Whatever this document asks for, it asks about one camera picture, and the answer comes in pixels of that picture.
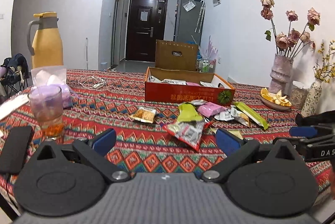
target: floral vase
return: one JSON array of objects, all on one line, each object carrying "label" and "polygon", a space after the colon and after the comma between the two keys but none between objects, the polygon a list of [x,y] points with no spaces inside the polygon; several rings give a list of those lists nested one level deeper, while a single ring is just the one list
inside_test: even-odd
[{"label": "floral vase", "polygon": [[318,106],[322,87],[321,87],[322,81],[319,79],[315,79],[315,82],[311,85],[311,88],[309,89],[309,93],[307,95],[305,104],[303,106],[303,109],[301,110],[301,115],[303,117],[311,116],[315,114],[316,107]]},{"label": "floral vase", "polygon": [[285,86],[291,78],[292,67],[292,59],[276,54],[270,73],[272,80],[269,86],[269,92],[277,93],[280,90],[284,92]]}]

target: dried rose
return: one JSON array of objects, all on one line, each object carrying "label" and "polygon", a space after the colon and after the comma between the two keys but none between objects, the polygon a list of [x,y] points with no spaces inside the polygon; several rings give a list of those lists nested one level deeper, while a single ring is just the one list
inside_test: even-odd
[{"label": "dried rose", "polygon": [[315,52],[315,42],[311,41],[311,45],[309,46],[312,52]]},{"label": "dried rose", "polygon": [[294,41],[292,38],[288,37],[288,46],[293,47],[296,44],[296,41]]},{"label": "dried rose", "polygon": [[273,18],[273,12],[270,10],[270,9],[266,9],[264,8],[262,11],[261,11],[261,15],[264,19],[266,20],[271,20]]},{"label": "dried rose", "polygon": [[295,13],[295,11],[286,11],[287,18],[290,22],[294,22],[298,20],[298,15]]},{"label": "dried rose", "polygon": [[291,38],[295,43],[298,42],[299,38],[300,38],[300,32],[295,30],[294,28],[292,28],[289,38]]},{"label": "dried rose", "polygon": [[304,32],[302,35],[301,35],[301,37],[300,37],[300,39],[304,42],[304,43],[308,43],[308,42],[310,42],[310,38],[311,38],[311,35],[308,33],[308,32]]},{"label": "dried rose", "polygon": [[261,0],[261,2],[262,2],[262,6],[268,9],[274,6],[274,0]]},{"label": "dried rose", "polygon": [[289,47],[289,40],[284,33],[276,36],[276,45],[281,49],[287,49]]},{"label": "dried rose", "polygon": [[316,12],[314,8],[311,8],[307,14],[308,22],[312,25],[320,25],[320,13]]}]

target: black power bank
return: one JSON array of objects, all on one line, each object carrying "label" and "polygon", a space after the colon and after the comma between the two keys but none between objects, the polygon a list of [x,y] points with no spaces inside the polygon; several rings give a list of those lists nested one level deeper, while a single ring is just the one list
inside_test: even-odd
[{"label": "black power bank", "polygon": [[33,134],[31,126],[11,129],[0,155],[0,174],[14,175],[21,171]]}]

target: refrigerator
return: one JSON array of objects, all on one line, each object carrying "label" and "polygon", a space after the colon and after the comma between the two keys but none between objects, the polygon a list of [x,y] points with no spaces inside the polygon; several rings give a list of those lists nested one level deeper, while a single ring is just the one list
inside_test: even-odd
[{"label": "refrigerator", "polygon": [[181,43],[186,43],[188,41],[195,41],[197,44],[200,45],[202,26],[200,29],[200,34],[199,34],[199,26],[201,19],[199,22],[197,32],[194,31],[195,27],[197,26],[202,2],[196,2],[193,0],[193,3],[196,6],[192,8],[190,11],[186,11],[184,5],[188,4],[189,2],[190,0],[178,0],[177,14],[175,16],[174,41]]}]

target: jug handle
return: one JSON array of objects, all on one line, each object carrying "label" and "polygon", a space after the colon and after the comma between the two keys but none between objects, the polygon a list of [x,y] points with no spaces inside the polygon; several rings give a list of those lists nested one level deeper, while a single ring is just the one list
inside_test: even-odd
[{"label": "jug handle", "polygon": [[33,56],[35,54],[35,50],[34,48],[31,46],[31,41],[30,41],[30,32],[31,32],[31,26],[35,25],[35,24],[41,24],[41,20],[37,20],[37,21],[31,21],[28,24],[28,32],[27,32],[27,44],[28,44],[28,49],[31,53],[31,55]]}]

